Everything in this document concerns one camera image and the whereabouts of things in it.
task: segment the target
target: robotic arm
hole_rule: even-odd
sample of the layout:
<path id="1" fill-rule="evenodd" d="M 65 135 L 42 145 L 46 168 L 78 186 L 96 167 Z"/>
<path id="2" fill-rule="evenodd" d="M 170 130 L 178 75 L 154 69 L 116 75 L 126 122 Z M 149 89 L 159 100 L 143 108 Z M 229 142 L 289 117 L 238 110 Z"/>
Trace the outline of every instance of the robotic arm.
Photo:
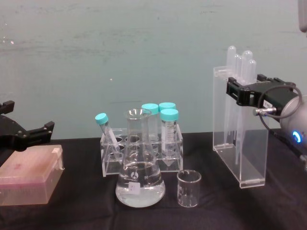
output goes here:
<path id="1" fill-rule="evenodd" d="M 235 78 L 229 78 L 226 93 L 240 106 L 256 107 L 254 115 L 259 115 L 270 133 L 307 163 L 307 156 L 303 155 L 307 148 L 307 95 L 302 96 L 294 83 L 279 78 L 259 74 L 257 80 L 257 83 L 242 86 Z M 271 130 L 263 116 L 278 121 L 287 137 Z"/>
<path id="2" fill-rule="evenodd" d="M 27 147 L 50 142 L 54 122 L 50 121 L 44 127 L 25 130 L 17 122 L 2 115 L 13 111 L 15 102 L 0 104 L 0 148 L 24 151 Z"/>

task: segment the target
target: glass beaker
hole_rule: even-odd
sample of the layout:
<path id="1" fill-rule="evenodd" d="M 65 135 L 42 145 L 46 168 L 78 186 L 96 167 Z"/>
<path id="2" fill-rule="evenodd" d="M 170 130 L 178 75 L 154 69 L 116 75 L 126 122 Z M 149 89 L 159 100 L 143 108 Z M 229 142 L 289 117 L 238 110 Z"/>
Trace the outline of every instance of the glass beaker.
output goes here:
<path id="1" fill-rule="evenodd" d="M 195 170 L 177 173 L 177 200 L 183 207 L 195 207 L 200 199 L 201 174 Z"/>
<path id="2" fill-rule="evenodd" d="M 116 196 L 130 207 L 148 207 L 164 196 L 165 185 L 149 140 L 146 109 L 130 109 L 125 113 L 128 121 L 127 144 L 118 175 Z"/>

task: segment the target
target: pipette tip box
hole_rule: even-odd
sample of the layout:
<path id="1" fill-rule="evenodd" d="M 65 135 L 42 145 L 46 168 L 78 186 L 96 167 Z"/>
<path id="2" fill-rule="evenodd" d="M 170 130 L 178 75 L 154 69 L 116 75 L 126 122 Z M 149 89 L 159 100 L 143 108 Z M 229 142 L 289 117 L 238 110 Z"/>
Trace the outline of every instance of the pipette tip box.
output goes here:
<path id="1" fill-rule="evenodd" d="M 48 203 L 62 173 L 62 146 L 15 151 L 0 167 L 0 206 Z"/>

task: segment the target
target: black tablecloth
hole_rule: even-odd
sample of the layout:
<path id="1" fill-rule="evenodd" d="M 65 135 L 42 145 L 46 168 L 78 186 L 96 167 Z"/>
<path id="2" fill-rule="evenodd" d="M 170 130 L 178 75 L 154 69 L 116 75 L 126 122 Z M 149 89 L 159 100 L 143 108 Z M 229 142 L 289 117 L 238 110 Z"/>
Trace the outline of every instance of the black tablecloth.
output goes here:
<path id="1" fill-rule="evenodd" d="M 47 205 L 0 207 L 0 229 L 38 230 L 306 230 L 307 173 L 270 137 L 264 187 L 241 190 L 212 151 L 212 133 L 184 134 L 184 168 L 202 175 L 200 204 L 177 204 L 176 173 L 162 173 L 164 198 L 134 209 L 115 196 L 117 176 L 102 177 L 99 139 L 54 140 L 65 171 Z"/>

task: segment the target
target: erlenmeyer flask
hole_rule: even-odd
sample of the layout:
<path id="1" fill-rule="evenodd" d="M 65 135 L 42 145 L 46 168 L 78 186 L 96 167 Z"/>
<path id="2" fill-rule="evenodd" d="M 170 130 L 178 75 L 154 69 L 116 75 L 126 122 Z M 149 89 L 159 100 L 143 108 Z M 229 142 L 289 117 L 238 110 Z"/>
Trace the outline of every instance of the erlenmeyer flask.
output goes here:
<path id="1" fill-rule="evenodd" d="M 165 193 L 160 168 L 149 140 L 146 109 L 130 109 L 126 149 L 116 185 L 116 196 L 130 207 L 147 207 L 157 203 Z"/>

